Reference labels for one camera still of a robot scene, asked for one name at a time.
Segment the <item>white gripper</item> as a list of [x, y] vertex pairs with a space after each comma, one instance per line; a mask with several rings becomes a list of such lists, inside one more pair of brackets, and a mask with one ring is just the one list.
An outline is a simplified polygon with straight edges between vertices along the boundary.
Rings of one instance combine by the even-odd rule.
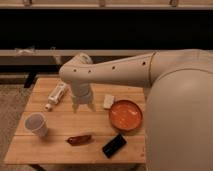
[[87, 104], [88, 108], [95, 111], [95, 105], [93, 102], [93, 92], [90, 85], [72, 86], [72, 104], [73, 112], [77, 112], [79, 104]]

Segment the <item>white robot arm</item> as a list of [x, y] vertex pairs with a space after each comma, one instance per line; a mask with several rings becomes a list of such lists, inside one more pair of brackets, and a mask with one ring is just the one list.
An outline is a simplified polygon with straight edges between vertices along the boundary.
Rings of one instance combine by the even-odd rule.
[[77, 99], [92, 83], [148, 87], [148, 171], [213, 171], [213, 53], [161, 51], [98, 64], [78, 54], [59, 75]]

